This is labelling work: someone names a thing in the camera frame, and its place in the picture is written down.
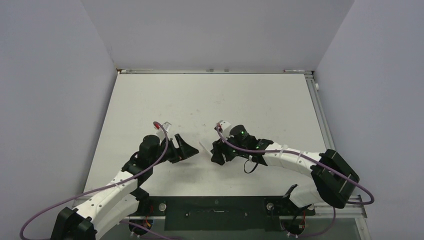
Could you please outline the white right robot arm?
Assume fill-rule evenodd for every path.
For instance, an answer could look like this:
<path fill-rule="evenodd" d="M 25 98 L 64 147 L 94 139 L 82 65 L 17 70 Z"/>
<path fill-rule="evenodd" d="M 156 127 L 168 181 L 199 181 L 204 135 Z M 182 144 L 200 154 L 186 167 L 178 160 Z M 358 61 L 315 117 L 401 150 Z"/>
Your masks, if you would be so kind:
<path fill-rule="evenodd" d="M 224 121 L 219 122 L 214 130 L 218 139 L 201 143 L 213 163 L 222 166 L 240 157 L 256 166 L 280 167 L 311 178 L 312 184 L 296 184 L 286 193 L 282 207 L 289 214 L 316 203 L 342 209 L 359 185 L 358 174 L 333 149 L 306 152 L 289 148 L 269 139 L 256 138 L 242 124 L 231 126 Z"/>

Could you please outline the white remote control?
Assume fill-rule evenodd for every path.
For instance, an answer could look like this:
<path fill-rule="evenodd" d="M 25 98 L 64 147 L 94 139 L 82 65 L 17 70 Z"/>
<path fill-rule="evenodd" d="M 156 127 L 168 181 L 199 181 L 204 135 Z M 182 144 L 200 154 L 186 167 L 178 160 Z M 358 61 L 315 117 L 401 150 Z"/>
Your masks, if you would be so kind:
<path fill-rule="evenodd" d="M 204 138 L 199 141 L 199 144 L 211 158 L 213 156 L 213 141 Z"/>

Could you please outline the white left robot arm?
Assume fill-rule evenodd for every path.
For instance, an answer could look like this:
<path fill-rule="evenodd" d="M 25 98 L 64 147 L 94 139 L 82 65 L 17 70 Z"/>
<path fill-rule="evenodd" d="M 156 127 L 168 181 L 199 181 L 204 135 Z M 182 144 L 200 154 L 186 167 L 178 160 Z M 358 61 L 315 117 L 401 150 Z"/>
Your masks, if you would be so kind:
<path fill-rule="evenodd" d="M 128 215 L 143 215 L 149 208 L 149 193 L 140 186 L 153 174 L 154 165 L 172 164 L 191 158 L 199 150 L 175 134 L 176 143 L 165 136 L 143 138 L 139 150 L 109 183 L 85 202 L 61 210 L 56 218 L 52 240 L 99 240 Z"/>

